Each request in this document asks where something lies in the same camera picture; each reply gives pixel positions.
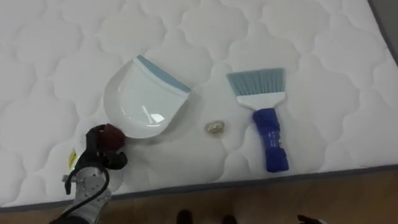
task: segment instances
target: hand brush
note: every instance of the hand brush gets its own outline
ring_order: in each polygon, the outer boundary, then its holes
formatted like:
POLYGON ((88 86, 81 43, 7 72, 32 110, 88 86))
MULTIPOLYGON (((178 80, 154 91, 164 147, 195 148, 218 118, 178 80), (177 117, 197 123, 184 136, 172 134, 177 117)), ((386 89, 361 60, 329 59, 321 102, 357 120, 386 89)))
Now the hand brush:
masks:
POLYGON ((252 118, 264 143, 267 171, 288 170, 289 163, 285 150, 280 146, 280 126, 274 109, 286 97, 284 69, 230 73, 227 79, 238 103, 256 111, 252 118))

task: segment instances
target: wire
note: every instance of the wire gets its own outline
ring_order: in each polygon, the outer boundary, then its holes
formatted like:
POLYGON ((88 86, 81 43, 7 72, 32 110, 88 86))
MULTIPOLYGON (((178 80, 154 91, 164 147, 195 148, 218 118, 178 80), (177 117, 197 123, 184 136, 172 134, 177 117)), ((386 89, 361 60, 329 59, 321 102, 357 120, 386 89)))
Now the wire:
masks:
POLYGON ((70 175, 68 176, 67 181, 65 182, 65 190, 67 191, 67 194, 70 194, 70 187, 71 187, 71 182, 72 182, 72 177, 74 175, 76 175, 79 171, 81 171, 84 168, 87 167, 95 167, 97 169, 99 169, 103 174, 105 174, 105 183, 102 186, 102 188, 95 194, 93 194, 92 196, 86 198, 84 201, 78 203, 77 205, 74 205, 72 207, 70 207, 68 210, 66 210, 61 216, 60 218, 66 218, 67 216, 69 216, 72 212, 74 212, 76 209, 86 205, 87 203, 93 201, 95 198, 99 197, 107 188, 109 185, 109 172, 103 167, 103 166, 99 166, 97 164, 93 165, 93 164, 87 164, 85 166, 81 166, 77 169, 74 169, 72 172, 70 172, 70 175))

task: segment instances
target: wooden floor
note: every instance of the wooden floor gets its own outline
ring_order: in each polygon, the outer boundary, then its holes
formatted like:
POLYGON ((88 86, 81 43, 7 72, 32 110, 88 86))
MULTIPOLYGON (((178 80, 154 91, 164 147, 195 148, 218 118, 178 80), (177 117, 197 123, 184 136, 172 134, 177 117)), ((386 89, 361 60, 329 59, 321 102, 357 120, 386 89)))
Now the wooden floor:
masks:
MULTIPOLYGON (((298 224, 297 214, 329 224, 398 223, 398 171, 121 200, 111 202, 103 223, 175 223, 183 208, 195 224, 229 214, 239 224, 298 224)), ((2 213, 0 223, 48 223, 63 209, 2 213)))

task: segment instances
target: dustpan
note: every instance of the dustpan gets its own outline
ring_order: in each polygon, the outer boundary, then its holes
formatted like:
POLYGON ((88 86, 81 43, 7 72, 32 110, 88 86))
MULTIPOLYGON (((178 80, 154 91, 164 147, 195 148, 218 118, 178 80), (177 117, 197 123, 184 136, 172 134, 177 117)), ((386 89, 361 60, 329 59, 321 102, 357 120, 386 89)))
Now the dustpan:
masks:
POLYGON ((127 137, 150 138, 165 130, 189 93, 187 86, 140 55, 106 85, 104 110, 127 137))

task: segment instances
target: black shoe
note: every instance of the black shoe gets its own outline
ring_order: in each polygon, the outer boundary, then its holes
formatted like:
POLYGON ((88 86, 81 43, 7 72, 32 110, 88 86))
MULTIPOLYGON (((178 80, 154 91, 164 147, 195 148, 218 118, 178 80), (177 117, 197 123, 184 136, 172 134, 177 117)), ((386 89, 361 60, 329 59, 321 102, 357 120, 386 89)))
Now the black shoe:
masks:
POLYGON ((223 224, 238 224, 235 217, 227 215, 223 218, 223 224))
POLYGON ((192 212, 189 210, 181 210, 177 214, 176 224, 192 224, 192 212))

